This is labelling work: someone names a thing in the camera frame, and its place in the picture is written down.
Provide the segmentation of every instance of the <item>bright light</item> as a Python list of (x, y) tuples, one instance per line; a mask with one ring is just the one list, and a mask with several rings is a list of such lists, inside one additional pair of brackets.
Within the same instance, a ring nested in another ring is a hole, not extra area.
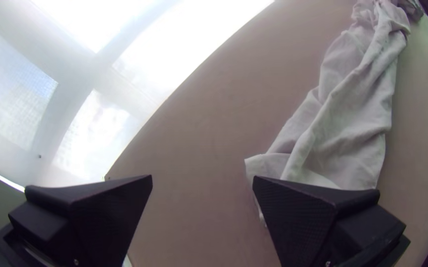
[(273, 0), (183, 0), (113, 67), (161, 104), (212, 52)]
[(78, 42), (97, 53), (153, 0), (32, 0)]

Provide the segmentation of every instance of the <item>frosted glass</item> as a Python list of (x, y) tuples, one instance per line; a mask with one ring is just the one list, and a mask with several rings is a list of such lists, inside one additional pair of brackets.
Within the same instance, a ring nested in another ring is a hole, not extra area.
[(138, 36), (113, 64), (161, 104), (212, 52), (273, 0), (184, 0)]
[(53, 164), (83, 180), (102, 180), (141, 122), (93, 90), (67, 130)]
[(31, 0), (77, 41), (97, 53), (153, 0)]
[(29, 150), (57, 87), (0, 36), (0, 134)]

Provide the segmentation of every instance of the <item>beige table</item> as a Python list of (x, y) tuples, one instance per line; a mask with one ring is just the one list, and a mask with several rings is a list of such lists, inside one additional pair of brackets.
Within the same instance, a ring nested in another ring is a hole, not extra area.
[[(159, 108), (107, 177), (152, 174), (129, 255), (137, 267), (280, 266), (243, 159), (265, 152), (318, 83), (354, 0), (281, 0), (214, 52)], [(428, 19), (399, 60), (380, 203), (407, 224), (399, 266), (428, 253)]]

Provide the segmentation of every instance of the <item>window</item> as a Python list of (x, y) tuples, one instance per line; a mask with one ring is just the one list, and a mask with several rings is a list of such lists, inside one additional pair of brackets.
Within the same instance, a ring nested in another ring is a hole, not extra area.
[(0, 177), (101, 181), (164, 100), (272, 0), (0, 0)]

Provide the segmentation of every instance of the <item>white cloth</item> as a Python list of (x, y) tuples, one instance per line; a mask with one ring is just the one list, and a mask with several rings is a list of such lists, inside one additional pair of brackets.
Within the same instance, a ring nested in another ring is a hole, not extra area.
[(245, 160), (251, 183), (257, 175), (347, 190), (376, 187), (397, 57), (410, 25), (389, 0), (359, 0), (352, 19), (326, 52), (319, 86), (268, 151)]

